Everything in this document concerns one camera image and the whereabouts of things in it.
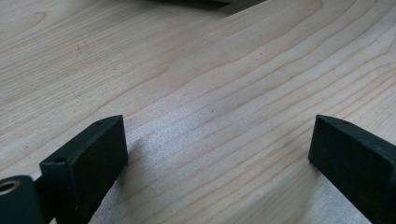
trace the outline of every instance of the edge of black object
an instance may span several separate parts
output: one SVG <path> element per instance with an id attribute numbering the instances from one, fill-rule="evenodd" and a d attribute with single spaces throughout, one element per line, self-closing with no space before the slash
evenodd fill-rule
<path id="1" fill-rule="evenodd" d="M 396 222 L 396 146 L 345 120 L 317 115 L 308 159 L 371 222 Z"/>
<path id="2" fill-rule="evenodd" d="M 35 184 L 29 176 L 0 181 L 20 182 L 7 194 L 0 191 L 1 222 L 48 223 L 55 217 L 58 224 L 86 224 L 127 162 L 122 116 L 98 120 L 40 162 Z M 26 205 L 3 211 L 10 203 Z M 21 214 L 30 220 L 15 222 Z"/>

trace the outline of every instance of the table surface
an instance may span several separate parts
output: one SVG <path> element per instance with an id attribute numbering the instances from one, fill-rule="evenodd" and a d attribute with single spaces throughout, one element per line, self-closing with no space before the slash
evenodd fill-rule
<path id="1" fill-rule="evenodd" d="M 396 2 L 3 0 L 0 178 L 122 114 L 91 223 L 368 223 L 309 164 L 316 114 L 396 144 Z"/>

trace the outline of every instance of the black object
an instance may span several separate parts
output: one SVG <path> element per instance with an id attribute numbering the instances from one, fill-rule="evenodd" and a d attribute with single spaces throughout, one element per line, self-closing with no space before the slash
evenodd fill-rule
<path id="1" fill-rule="evenodd" d="M 396 223 L 396 146 L 317 115 L 308 159 L 373 223 Z"/>
<path id="2" fill-rule="evenodd" d="M 0 222 L 86 224 L 128 162 L 122 116 L 96 121 L 42 162 L 35 182 L 0 181 Z"/>

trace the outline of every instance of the light wood surface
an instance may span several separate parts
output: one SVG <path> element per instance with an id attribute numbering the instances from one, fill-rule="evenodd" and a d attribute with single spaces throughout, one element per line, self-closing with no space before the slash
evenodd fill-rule
<path id="1" fill-rule="evenodd" d="M 122 114 L 91 223 L 368 223 L 307 160 L 316 114 L 396 144 L 396 2 L 0 2 L 0 178 Z"/>

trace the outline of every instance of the dark object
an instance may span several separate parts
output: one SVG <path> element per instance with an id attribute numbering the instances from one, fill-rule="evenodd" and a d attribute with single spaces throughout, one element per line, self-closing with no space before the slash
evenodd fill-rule
<path id="1" fill-rule="evenodd" d="M 308 159 L 373 223 L 396 223 L 396 146 L 318 115 Z"/>
<path id="2" fill-rule="evenodd" d="M 237 2 L 238 0 L 211 0 L 215 2 L 221 2 L 221 3 L 234 3 Z"/>
<path id="3" fill-rule="evenodd" d="M 1 223 L 88 223 L 128 161 L 122 116 L 96 121 L 42 162 L 0 181 Z"/>

